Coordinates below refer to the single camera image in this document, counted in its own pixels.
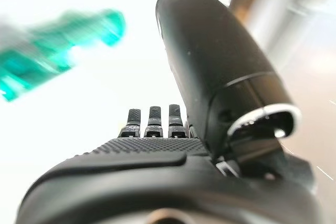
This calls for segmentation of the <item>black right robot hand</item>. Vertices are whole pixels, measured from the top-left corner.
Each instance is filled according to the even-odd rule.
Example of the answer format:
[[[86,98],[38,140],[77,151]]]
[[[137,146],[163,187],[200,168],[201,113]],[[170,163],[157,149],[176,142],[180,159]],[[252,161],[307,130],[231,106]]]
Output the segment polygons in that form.
[[[157,0],[186,106],[129,111],[117,138],[39,177],[17,223],[327,223],[310,164],[286,153],[301,115],[248,31],[219,0]]]

